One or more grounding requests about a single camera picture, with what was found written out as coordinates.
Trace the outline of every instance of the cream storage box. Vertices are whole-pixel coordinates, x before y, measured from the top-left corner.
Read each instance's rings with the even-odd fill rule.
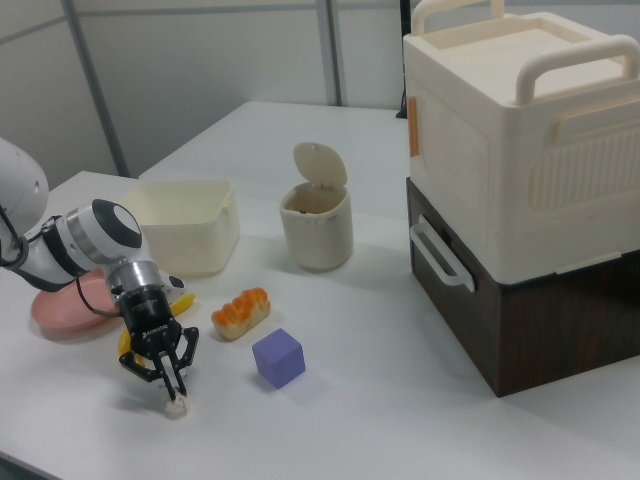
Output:
[[[640,249],[640,47],[555,15],[404,39],[411,181],[501,284]]]

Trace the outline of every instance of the robotic arm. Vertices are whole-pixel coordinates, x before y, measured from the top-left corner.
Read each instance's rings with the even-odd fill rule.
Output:
[[[199,332],[180,326],[167,299],[179,296],[182,281],[161,272],[151,260],[131,213],[106,200],[51,217],[26,239],[25,233],[44,213],[48,193],[40,166],[26,152],[0,139],[0,266],[45,291],[57,291],[100,266],[131,335],[131,351],[120,357],[122,366],[147,382],[161,378],[175,401],[176,391],[162,362],[168,357],[177,389],[186,395],[180,371],[193,361]],[[187,347],[178,358],[182,336]],[[154,368],[137,364],[136,353]]]

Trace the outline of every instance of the box lid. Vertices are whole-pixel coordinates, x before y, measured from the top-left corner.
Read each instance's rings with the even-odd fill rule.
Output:
[[[414,34],[406,39],[498,104],[519,105],[523,102],[517,90],[525,74],[531,77],[529,83],[535,83],[536,97],[636,78],[632,72],[637,70],[637,42],[623,37],[537,13]],[[624,67],[621,58],[616,58],[623,55]]]
[[[347,170],[333,148],[320,143],[299,143],[293,159],[304,178],[322,188],[339,188],[347,183]]]

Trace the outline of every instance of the drawer handle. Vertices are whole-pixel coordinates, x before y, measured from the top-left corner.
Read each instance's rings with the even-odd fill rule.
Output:
[[[464,267],[464,265],[462,265],[462,263],[460,263],[460,260],[458,260],[451,249],[447,247],[447,244],[444,243],[426,218],[420,216],[419,223],[409,229],[409,237],[427,263],[431,266],[435,274],[438,275],[438,278],[442,283],[449,285],[450,287],[464,285],[470,292],[475,291],[475,284],[469,271]],[[429,248],[424,243],[423,239],[427,240],[430,246],[437,250],[449,267],[451,267],[455,272],[455,275],[449,275],[444,271],[433,254],[429,251]]]

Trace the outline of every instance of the white wall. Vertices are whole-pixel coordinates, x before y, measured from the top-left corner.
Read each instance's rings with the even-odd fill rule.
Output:
[[[42,165],[50,187],[116,168],[54,0],[0,0],[0,137]]]
[[[332,1],[337,18],[343,104],[398,109],[403,90],[399,2]],[[508,13],[552,12],[605,33],[624,33],[640,41],[640,2],[537,6],[512,6],[512,3],[506,2]],[[488,12],[487,7],[465,7],[434,16],[427,24],[429,28],[442,28],[480,19],[488,16]]]
[[[134,177],[248,100],[335,102],[316,0],[76,7]]]

